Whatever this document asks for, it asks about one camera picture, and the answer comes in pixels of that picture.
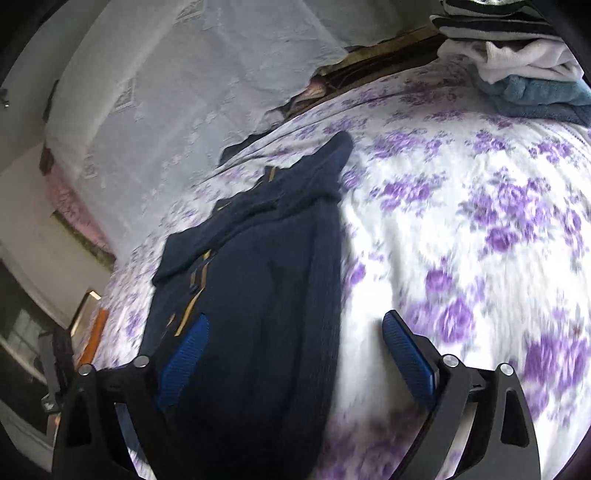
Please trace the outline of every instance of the wall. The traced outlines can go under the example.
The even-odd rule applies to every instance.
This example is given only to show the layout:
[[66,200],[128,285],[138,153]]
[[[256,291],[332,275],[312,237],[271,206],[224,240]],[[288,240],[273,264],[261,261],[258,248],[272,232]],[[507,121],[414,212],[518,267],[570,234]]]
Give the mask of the wall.
[[56,79],[108,0],[69,0],[27,44],[2,87],[0,257],[29,295],[67,326],[88,288],[101,293],[109,272],[50,217],[38,169],[41,119]]

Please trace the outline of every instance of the blue rubber pad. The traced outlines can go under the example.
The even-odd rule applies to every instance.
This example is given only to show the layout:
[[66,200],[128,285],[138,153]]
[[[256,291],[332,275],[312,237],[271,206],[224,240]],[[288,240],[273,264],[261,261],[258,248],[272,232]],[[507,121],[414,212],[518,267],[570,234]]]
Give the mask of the blue rubber pad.
[[390,312],[384,316],[382,335],[415,401],[431,410],[437,402],[435,373]]
[[207,345],[208,318],[202,314],[183,337],[183,342],[160,375],[160,394],[157,403],[161,411],[177,404],[183,388],[189,382]]

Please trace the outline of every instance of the orange object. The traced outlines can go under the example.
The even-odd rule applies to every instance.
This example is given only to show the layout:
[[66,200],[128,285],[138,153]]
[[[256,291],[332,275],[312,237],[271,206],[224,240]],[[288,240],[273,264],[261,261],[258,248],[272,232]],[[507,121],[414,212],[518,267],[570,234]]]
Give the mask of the orange object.
[[86,348],[84,348],[84,352],[78,361],[78,367],[84,364],[91,364],[94,360],[95,353],[99,347],[100,337],[103,334],[108,318],[109,311],[106,309],[99,309],[99,313],[96,315],[95,324],[92,326],[88,344],[86,345]]

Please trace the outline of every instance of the floral bed sheet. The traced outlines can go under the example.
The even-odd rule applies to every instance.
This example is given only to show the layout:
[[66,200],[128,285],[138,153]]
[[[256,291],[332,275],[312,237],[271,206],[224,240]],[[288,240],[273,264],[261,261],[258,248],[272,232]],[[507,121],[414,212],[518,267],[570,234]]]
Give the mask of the floral bed sheet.
[[542,478],[554,478],[591,424],[591,132],[496,115],[466,66],[437,60],[345,93],[187,192],[113,275],[96,366],[136,354],[169,234],[252,187],[265,165],[288,167],[347,130],[355,148],[342,173],[339,368],[313,477],[388,479],[425,418],[382,345],[381,319],[395,308],[441,353],[515,368]]

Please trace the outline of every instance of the folded towel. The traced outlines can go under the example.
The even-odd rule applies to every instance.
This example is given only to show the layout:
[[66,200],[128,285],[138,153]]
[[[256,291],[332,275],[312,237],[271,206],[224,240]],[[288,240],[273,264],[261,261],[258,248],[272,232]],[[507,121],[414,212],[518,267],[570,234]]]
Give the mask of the folded towel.
[[482,0],[441,0],[441,4],[448,15],[508,17],[516,13],[525,13],[531,17],[541,18],[526,0],[496,0],[493,3]]
[[505,116],[520,116],[524,118],[547,118],[559,122],[572,122],[585,127],[591,127],[591,106],[575,106],[567,103],[552,103],[551,105],[517,105],[507,102],[501,97],[489,97],[496,110]]
[[499,48],[491,41],[446,40],[437,55],[442,58],[465,55],[474,61],[479,75],[488,83],[509,75],[558,82],[576,82],[583,78],[583,69],[563,41],[535,40],[503,45]]
[[490,84],[480,78],[476,68],[470,74],[476,86],[487,95],[500,97],[517,105],[551,105],[552,103],[591,105],[591,88],[582,80],[555,82],[509,75]]
[[529,15],[514,14],[506,18],[444,17],[431,15],[431,23],[448,38],[480,40],[561,40],[548,22]]

